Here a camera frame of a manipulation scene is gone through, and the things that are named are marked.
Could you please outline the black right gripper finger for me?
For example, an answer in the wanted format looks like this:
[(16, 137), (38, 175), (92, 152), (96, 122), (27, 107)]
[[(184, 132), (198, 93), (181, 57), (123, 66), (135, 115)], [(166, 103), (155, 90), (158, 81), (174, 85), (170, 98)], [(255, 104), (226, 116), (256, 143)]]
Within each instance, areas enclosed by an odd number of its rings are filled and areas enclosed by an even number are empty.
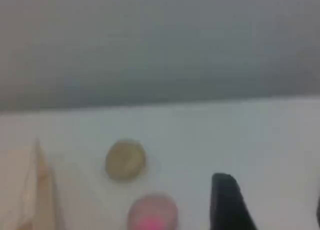
[(211, 229), (257, 229), (236, 179), (226, 173), (211, 178)]
[(317, 207), (316, 207), (315, 215), (316, 215), (318, 227), (320, 228), (320, 195), (318, 196), (318, 199), (317, 199)]

